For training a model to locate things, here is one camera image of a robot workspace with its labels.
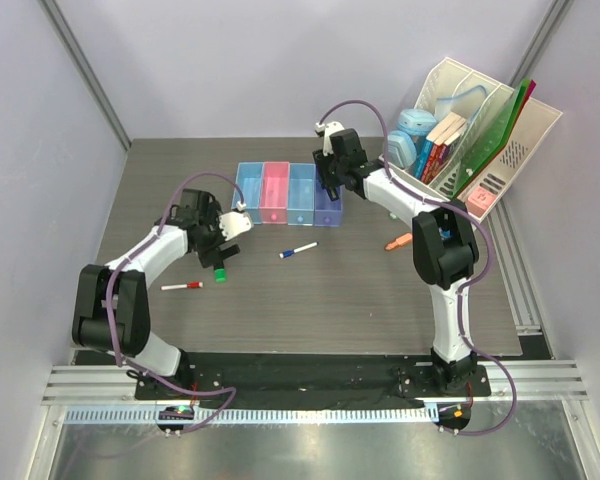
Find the red cap white marker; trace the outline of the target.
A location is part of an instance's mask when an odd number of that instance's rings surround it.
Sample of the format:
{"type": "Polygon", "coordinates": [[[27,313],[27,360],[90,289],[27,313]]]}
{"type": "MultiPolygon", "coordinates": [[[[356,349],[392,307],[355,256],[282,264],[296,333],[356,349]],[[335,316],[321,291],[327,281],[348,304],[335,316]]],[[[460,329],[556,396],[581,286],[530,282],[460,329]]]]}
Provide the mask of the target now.
{"type": "Polygon", "coordinates": [[[204,288],[204,282],[196,281],[181,284],[162,285],[161,291],[175,291],[175,290],[186,290],[186,289],[202,289],[204,288]]]}

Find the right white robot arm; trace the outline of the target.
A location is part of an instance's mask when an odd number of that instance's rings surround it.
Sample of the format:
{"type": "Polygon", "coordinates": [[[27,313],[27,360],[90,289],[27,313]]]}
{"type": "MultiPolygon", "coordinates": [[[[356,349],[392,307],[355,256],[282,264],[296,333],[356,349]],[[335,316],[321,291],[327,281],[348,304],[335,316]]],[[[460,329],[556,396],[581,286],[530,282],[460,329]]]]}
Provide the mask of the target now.
{"type": "Polygon", "coordinates": [[[434,313],[431,380],[445,395],[465,388],[477,371],[469,336],[468,291],[479,251],[459,201],[439,202],[391,177],[382,160],[367,158],[357,132],[338,122],[318,124],[323,146],[313,152],[320,184],[329,198],[343,187],[378,204],[411,226],[413,263],[429,286],[434,313]]]}

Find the orange highlighter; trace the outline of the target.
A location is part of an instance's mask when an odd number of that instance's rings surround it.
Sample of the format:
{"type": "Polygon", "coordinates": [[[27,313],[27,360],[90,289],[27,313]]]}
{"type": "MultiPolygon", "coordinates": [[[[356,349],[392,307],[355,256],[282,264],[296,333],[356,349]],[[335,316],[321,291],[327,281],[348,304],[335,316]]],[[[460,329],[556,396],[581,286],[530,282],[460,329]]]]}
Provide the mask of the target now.
{"type": "Polygon", "coordinates": [[[385,250],[393,251],[398,248],[402,248],[402,247],[410,244],[412,242],[412,240],[413,240],[413,235],[411,233],[405,233],[405,234],[395,238],[394,240],[388,242],[385,245],[385,250]]]}

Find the white desk file organizer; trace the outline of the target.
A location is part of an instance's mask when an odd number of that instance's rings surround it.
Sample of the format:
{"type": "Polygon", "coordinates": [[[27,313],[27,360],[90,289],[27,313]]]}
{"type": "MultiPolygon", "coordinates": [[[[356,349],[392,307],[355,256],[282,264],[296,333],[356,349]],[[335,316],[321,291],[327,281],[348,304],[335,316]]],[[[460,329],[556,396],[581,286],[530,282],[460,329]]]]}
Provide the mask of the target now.
{"type": "Polygon", "coordinates": [[[415,103],[415,109],[427,110],[434,115],[434,106],[438,98],[462,93],[476,85],[483,85],[488,96],[475,119],[472,122],[467,120],[463,127],[445,141],[452,148],[441,165],[439,173],[429,184],[424,184],[413,176],[416,162],[408,170],[393,164],[396,172],[432,196],[443,200],[459,199],[465,205],[470,193],[476,187],[482,186],[497,195],[488,214],[512,185],[561,116],[560,111],[534,99],[532,92],[513,127],[506,146],[477,174],[458,198],[453,198],[460,157],[492,121],[522,79],[516,86],[511,87],[451,58],[442,60],[426,77],[415,103]]]}

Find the clear zip bag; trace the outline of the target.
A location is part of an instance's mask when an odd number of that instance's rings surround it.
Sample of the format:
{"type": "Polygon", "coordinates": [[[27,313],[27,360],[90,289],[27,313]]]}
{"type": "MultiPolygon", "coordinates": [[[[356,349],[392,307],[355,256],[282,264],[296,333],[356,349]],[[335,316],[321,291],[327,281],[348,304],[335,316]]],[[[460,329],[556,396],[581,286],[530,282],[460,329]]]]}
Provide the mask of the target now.
{"type": "Polygon", "coordinates": [[[441,121],[450,113],[455,113],[472,122],[487,96],[486,88],[483,85],[476,85],[462,93],[450,97],[440,97],[435,102],[434,117],[437,121],[441,121]]]}

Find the pink sticky note pad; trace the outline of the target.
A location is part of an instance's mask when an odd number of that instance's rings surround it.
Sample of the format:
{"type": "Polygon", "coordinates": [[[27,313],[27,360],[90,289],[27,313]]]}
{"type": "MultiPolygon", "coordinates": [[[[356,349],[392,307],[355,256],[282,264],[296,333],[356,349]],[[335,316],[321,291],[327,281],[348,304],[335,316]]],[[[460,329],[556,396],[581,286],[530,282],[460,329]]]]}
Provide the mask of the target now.
{"type": "Polygon", "coordinates": [[[484,217],[495,203],[497,195],[492,191],[478,186],[468,196],[466,206],[468,211],[476,218],[484,217]]]}

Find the aluminium rail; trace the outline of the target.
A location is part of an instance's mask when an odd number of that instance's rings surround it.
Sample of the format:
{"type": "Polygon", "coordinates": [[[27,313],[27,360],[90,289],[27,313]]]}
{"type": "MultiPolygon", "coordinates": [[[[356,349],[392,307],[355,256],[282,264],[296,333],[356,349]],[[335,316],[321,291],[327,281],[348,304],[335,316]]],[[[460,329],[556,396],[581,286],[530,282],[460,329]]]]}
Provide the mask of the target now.
{"type": "Polygon", "coordinates": [[[469,387],[435,393],[415,374],[354,390],[238,388],[236,395],[162,398],[114,366],[55,367],[43,394],[46,406],[65,406],[77,424],[303,425],[434,422],[485,402],[581,401],[587,393],[570,361],[511,361],[484,365],[469,387]]]}

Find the light blue bin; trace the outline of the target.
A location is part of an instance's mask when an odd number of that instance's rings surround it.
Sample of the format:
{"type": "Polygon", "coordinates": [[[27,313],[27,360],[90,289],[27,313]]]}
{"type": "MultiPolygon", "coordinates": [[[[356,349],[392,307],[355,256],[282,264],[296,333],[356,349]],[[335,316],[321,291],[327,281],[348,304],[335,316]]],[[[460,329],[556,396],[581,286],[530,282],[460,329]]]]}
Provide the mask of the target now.
{"type": "Polygon", "coordinates": [[[292,163],[289,172],[287,224],[312,226],[314,223],[315,166],[292,163]]]}
{"type": "Polygon", "coordinates": [[[255,225],[262,223],[260,200],[263,181],[263,162],[241,162],[236,172],[236,184],[240,187],[246,205],[246,212],[255,225]]]}

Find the leftmost light blue bin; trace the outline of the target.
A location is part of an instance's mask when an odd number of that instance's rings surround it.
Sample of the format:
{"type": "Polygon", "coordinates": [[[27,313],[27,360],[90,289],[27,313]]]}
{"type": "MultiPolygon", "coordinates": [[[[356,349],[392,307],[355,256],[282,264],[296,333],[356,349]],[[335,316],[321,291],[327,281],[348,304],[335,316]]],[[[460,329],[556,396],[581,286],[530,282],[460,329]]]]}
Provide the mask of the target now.
{"type": "Polygon", "coordinates": [[[262,223],[260,200],[263,181],[263,162],[241,162],[236,172],[236,184],[240,187],[246,205],[246,212],[255,225],[262,223]]]}

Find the upper blue tape dispenser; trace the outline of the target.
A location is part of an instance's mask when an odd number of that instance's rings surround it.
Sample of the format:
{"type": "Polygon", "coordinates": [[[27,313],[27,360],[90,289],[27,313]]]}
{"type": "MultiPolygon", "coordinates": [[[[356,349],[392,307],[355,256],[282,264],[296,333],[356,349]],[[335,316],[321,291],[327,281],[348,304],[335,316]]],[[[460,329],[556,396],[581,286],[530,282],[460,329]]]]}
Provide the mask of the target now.
{"type": "Polygon", "coordinates": [[[426,136],[434,129],[438,121],[435,116],[422,109],[404,109],[400,112],[397,128],[409,135],[417,151],[420,151],[426,136]]]}

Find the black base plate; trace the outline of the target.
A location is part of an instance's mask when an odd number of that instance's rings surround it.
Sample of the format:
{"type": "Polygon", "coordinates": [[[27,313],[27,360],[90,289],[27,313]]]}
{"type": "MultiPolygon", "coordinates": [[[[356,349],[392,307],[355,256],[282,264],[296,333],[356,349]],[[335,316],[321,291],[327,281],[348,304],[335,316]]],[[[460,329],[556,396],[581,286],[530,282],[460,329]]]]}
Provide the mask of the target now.
{"type": "Polygon", "coordinates": [[[342,408],[346,401],[433,397],[487,397],[486,369],[475,354],[447,368],[434,358],[391,355],[181,354],[174,375],[165,378],[183,389],[237,389],[242,408],[284,402],[290,408],[342,408]]]}

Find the green cap black marker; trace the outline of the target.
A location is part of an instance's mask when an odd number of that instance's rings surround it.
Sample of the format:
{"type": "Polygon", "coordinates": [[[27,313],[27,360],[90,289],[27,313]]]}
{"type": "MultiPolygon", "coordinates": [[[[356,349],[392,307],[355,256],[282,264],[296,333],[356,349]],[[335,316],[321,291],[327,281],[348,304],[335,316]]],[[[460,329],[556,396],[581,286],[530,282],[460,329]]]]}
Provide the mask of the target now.
{"type": "Polygon", "coordinates": [[[214,276],[217,283],[225,283],[227,280],[226,270],[224,268],[215,269],[214,276]]]}

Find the tan topped book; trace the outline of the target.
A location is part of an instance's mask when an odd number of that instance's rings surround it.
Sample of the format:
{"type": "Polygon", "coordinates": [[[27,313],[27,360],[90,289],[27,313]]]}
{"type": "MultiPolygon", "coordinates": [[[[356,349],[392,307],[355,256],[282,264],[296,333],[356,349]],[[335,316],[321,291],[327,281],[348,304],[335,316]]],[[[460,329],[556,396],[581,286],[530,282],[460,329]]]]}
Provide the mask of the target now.
{"type": "Polygon", "coordinates": [[[429,132],[425,146],[443,145],[458,129],[467,123],[467,119],[459,114],[450,112],[429,132]]]}

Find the blue tape dispenser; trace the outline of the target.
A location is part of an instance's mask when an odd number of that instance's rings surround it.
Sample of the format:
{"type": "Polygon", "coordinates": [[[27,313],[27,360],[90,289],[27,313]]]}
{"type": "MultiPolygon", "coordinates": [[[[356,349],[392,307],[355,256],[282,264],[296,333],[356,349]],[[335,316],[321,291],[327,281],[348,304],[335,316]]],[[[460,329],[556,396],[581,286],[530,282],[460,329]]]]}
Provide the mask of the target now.
{"type": "Polygon", "coordinates": [[[389,132],[387,141],[389,161],[401,169],[410,169],[417,159],[417,149],[412,137],[403,131],[393,130],[389,132]]]}
{"type": "Polygon", "coordinates": [[[438,121],[435,116],[422,109],[404,109],[400,112],[397,128],[409,135],[417,151],[420,151],[426,136],[434,129],[438,121]]]}

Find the green plastic folder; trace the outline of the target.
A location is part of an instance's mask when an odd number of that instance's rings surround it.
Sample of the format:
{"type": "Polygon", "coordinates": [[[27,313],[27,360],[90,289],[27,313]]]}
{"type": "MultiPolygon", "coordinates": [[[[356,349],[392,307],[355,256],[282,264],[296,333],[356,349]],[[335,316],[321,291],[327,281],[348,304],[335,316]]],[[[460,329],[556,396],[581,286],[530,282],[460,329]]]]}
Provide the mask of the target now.
{"type": "Polygon", "coordinates": [[[485,166],[506,146],[522,109],[535,89],[536,82],[523,78],[492,121],[460,157],[453,198],[458,198],[485,166]]]}

